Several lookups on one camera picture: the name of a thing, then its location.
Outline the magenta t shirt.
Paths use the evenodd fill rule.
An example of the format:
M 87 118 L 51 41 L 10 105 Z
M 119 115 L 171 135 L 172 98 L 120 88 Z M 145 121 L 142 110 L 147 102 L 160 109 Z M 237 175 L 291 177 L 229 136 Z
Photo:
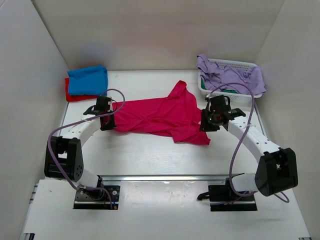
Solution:
M 127 101 L 114 115 L 118 133 L 171 137 L 174 143 L 208 146 L 210 139 L 200 131 L 201 110 L 187 83 L 178 81 L 168 96 Z

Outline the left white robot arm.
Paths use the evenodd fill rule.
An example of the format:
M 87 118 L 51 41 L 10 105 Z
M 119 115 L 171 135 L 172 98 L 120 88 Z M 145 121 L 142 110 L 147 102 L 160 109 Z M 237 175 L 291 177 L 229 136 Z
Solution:
M 106 195 L 103 179 L 84 168 L 82 147 L 95 132 L 116 127 L 113 113 L 112 98 L 99 96 L 96 104 L 83 113 L 81 123 L 73 125 L 62 136 L 52 136 L 47 144 L 44 175 L 53 179 L 70 179 L 77 190 L 92 200 L 102 199 Z

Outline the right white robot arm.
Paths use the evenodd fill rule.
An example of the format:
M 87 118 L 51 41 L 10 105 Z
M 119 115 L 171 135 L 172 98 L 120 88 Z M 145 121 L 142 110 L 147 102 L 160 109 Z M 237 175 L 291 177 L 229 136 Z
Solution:
M 229 200 L 246 197 L 257 192 L 265 197 L 283 193 L 298 186 L 296 153 L 291 148 L 282 148 L 269 140 L 251 123 L 239 108 L 231 108 L 228 96 L 206 98 L 206 107 L 201 111 L 200 131 L 216 132 L 224 128 L 244 145 L 257 162 L 254 173 L 233 174 L 229 167 L 224 195 Z

